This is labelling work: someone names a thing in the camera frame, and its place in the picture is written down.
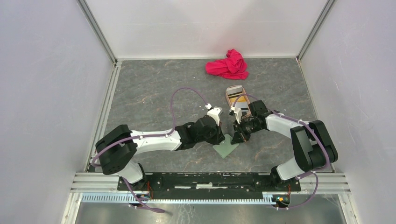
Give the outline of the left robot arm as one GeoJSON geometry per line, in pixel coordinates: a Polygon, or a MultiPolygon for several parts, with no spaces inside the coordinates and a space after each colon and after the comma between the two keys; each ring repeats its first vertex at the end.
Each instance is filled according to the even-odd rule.
{"type": "Polygon", "coordinates": [[[146,186],[147,178],[142,166],[132,161],[135,155],[161,150],[186,150],[200,142],[218,145],[223,140],[225,136],[221,122],[208,115],[196,122],[158,132],[139,132],[130,130],[128,125],[119,125],[95,144],[97,156],[92,160],[92,165],[101,167],[104,175],[117,174],[135,190],[141,190],[146,186]]]}

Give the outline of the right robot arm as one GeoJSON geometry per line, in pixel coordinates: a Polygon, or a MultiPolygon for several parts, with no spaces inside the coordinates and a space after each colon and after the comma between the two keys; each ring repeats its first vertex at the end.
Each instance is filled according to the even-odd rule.
{"type": "Polygon", "coordinates": [[[231,106],[230,114],[236,118],[231,143],[244,143],[251,135],[261,130],[279,133],[291,140],[293,157],[272,168],[270,185],[275,190],[284,189],[292,179],[306,177],[328,168],[338,160],[338,152],[330,134],[321,120],[312,122],[288,117],[270,110],[262,100],[248,104],[251,115],[242,116],[242,111],[231,106]]]}

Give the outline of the green card holder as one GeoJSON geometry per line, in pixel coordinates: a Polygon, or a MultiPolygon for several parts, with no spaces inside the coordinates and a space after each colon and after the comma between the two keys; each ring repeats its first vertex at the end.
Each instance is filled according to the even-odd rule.
{"type": "Polygon", "coordinates": [[[239,146],[239,143],[232,143],[232,137],[225,134],[225,139],[218,145],[213,145],[213,149],[220,155],[221,158],[226,158],[232,151],[239,146]]]}

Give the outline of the grey striped credit card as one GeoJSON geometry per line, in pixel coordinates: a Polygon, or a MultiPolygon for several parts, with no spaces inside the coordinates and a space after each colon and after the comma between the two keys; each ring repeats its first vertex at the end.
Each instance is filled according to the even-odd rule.
{"type": "Polygon", "coordinates": [[[249,115],[250,114],[250,109],[248,107],[248,102],[246,102],[246,101],[236,102],[235,107],[236,108],[240,108],[242,115],[249,115]]]}

